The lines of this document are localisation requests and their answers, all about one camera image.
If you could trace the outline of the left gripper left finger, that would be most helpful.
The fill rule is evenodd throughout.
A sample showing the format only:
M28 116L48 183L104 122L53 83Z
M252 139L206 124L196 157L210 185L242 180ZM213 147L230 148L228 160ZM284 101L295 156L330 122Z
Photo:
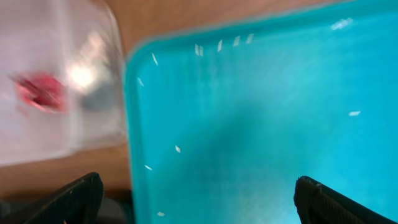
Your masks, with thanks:
M91 172L63 186L52 195L13 212L2 224L92 224L104 197L99 173Z

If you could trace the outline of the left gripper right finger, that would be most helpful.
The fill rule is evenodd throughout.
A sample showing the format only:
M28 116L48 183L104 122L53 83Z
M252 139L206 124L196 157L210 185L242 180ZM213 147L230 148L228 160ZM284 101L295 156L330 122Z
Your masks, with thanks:
M308 176L295 183L294 205L302 224L397 224Z

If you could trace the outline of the red snack wrapper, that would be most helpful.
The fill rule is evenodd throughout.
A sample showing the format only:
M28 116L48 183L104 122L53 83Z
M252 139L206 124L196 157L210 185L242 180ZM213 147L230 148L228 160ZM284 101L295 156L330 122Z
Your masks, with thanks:
M12 78L19 98L26 104L46 113L66 110L66 87L51 73L33 72Z

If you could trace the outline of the white tissue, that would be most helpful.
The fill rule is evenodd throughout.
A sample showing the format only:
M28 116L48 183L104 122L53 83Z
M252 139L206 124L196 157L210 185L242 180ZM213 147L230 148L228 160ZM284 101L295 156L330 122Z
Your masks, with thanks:
M107 43L98 32L90 32L67 67L69 85L81 94L88 95L109 80L109 55Z

